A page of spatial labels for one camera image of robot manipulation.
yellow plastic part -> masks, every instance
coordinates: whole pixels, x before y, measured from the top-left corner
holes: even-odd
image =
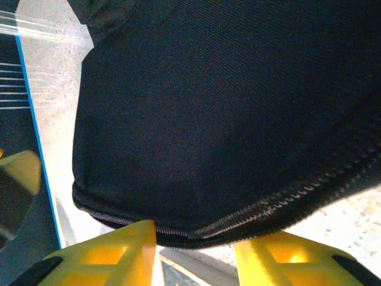
[[[151,286],[156,233],[142,220],[46,257],[64,260],[39,286]]]
[[[361,286],[332,259],[348,253],[286,232],[234,245],[240,286]]]
[[[41,181],[40,158],[32,151],[23,151],[0,160],[0,168],[24,186],[31,195],[38,194]]]

blue edge strip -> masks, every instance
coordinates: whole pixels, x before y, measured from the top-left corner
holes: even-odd
[[[49,194],[50,206],[51,206],[52,215],[53,215],[53,221],[54,221],[54,226],[55,226],[55,233],[57,235],[58,245],[60,246],[60,249],[62,249],[60,236],[58,235],[59,232],[58,232],[57,219],[56,219],[56,217],[54,215],[52,193],[51,193],[51,190],[50,190],[50,187],[49,187],[48,174],[46,173],[45,161],[44,161],[43,155],[42,155],[42,147],[41,147],[40,136],[39,136],[39,133],[38,133],[38,127],[37,127],[37,121],[36,121],[36,115],[35,115],[35,108],[33,107],[33,101],[32,101],[32,96],[30,94],[28,77],[27,77],[27,74],[26,74],[26,66],[25,66],[25,62],[24,62],[23,49],[21,47],[21,40],[20,40],[19,36],[15,36],[15,38],[16,38],[16,43],[17,43],[18,54],[20,56],[21,67],[23,69],[23,75],[24,75],[24,80],[25,80],[26,91],[28,93],[28,99],[29,99],[29,104],[30,104],[30,111],[32,112],[33,125],[35,126],[37,143],[38,143],[38,149],[39,149],[39,152],[40,152],[41,163],[42,163],[43,175],[45,176],[46,188],[47,188],[48,194]]]

zipper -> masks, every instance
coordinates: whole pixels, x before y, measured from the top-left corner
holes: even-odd
[[[369,170],[381,162],[379,114],[361,127],[361,130],[355,132],[351,130],[352,135],[345,138],[345,143],[331,152],[327,162],[316,166],[316,171],[308,179],[296,180],[255,204],[194,231],[156,223],[158,243],[167,247],[190,249],[247,240],[287,228],[317,208],[342,198],[353,184],[363,179]],[[73,198],[79,209],[106,224],[109,222],[125,226],[141,220],[121,217],[119,213],[105,214],[104,210],[86,206],[83,201]]]

speckled countertop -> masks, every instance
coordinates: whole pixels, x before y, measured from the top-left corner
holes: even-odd
[[[21,43],[33,101],[38,106],[37,123],[61,243],[71,245],[109,230],[77,210],[71,199],[71,149],[80,68],[92,42],[66,0],[21,0],[17,14],[48,20],[68,37],[65,42],[22,38]],[[381,187],[327,206],[286,231],[343,249],[381,276]],[[190,255],[237,275],[231,245]]]

black bag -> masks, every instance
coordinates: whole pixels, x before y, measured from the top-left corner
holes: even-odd
[[[381,182],[380,1],[127,2],[80,17],[78,208],[201,248]]]

